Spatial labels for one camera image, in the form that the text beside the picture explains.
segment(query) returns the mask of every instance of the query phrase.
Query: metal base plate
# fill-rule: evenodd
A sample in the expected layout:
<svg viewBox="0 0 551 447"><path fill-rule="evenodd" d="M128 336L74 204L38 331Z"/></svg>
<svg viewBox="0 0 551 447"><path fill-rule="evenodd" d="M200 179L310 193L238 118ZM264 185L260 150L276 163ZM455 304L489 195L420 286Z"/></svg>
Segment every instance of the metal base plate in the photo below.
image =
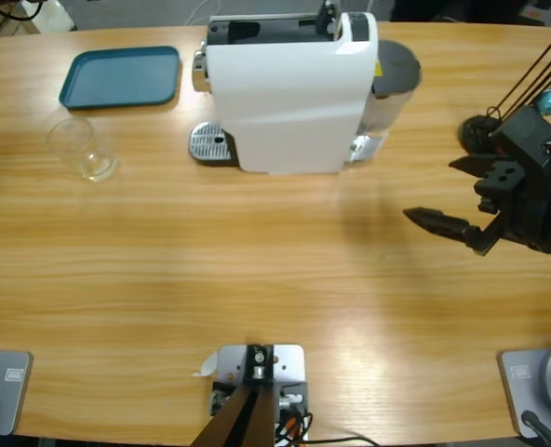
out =
<svg viewBox="0 0 551 447"><path fill-rule="evenodd" d="M218 382L242 385L247 345L226 345L218 352ZM304 350L299 345L274 345L274 382L304 382Z"/></svg>
<svg viewBox="0 0 551 447"><path fill-rule="evenodd" d="M17 426L31 364L27 352L0 351L0 435Z"/></svg>
<svg viewBox="0 0 551 447"><path fill-rule="evenodd" d="M247 345L226 345L218 352L217 379L209 403L209 413L215 414L242 385L247 357ZM302 414L308 412L308 390L305 383L304 350L299 345L274 345L275 422L280 410L289 408L286 401L298 403L294 407Z"/></svg>
<svg viewBox="0 0 551 447"><path fill-rule="evenodd" d="M524 438L537 438L534 431L525 426L521 415L526 410L535 412L540 421L551 429L551 409L541 389L541 367L548 349L509 351L501 355L500 365L512 407L515 429Z"/></svg>

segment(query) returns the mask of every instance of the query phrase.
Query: white coffee machine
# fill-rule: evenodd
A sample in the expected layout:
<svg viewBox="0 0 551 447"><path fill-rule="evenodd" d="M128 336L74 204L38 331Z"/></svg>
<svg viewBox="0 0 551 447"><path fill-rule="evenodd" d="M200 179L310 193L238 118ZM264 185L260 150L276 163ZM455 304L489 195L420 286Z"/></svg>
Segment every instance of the white coffee machine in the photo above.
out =
<svg viewBox="0 0 551 447"><path fill-rule="evenodd" d="M218 123L191 135L193 157L250 172L341 170L371 93L377 23L326 0L317 14L220 16L195 53L197 91Z"/></svg>

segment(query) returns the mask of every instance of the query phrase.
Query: plastic tray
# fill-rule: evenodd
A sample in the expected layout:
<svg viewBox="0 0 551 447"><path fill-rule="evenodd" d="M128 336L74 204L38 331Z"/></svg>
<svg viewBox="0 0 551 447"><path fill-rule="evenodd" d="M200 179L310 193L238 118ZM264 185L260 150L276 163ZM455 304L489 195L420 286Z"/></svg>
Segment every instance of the plastic tray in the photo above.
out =
<svg viewBox="0 0 551 447"><path fill-rule="evenodd" d="M88 51L74 59L59 99L70 109L163 104L174 97L178 78L174 47Z"/></svg>

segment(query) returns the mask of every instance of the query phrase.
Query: glass cup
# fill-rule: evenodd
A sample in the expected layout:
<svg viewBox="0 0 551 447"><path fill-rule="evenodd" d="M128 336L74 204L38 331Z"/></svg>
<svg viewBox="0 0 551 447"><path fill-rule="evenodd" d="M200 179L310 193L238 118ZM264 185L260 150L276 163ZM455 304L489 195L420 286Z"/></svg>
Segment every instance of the glass cup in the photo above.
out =
<svg viewBox="0 0 551 447"><path fill-rule="evenodd" d="M93 182L111 177L118 166L110 150L98 147L93 127L84 118L61 121L49 132L46 144L52 154Z"/></svg>

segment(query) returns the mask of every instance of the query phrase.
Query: wood grain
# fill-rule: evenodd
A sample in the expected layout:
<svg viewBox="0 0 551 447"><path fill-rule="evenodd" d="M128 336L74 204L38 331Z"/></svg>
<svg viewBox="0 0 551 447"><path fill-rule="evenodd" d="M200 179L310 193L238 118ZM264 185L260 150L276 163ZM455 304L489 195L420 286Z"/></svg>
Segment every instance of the wood grain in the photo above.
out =
<svg viewBox="0 0 551 447"><path fill-rule="evenodd" d="M514 434L496 356L551 346L551 256L500 242L486 257L410 223L438 208L477 224L474 181L449 169L455 133L499 101L551 30L381 25L423 83L372 162L340 175L197 166L213 118L193 91L203 28L0 39L0 349L34 354L19 433L188 444L208 417L192 373L223 344L306 351L314 437L385 444ZM121 162L90 184L47 153L82 51L172 45L178 97L82 112Z"/></svg>

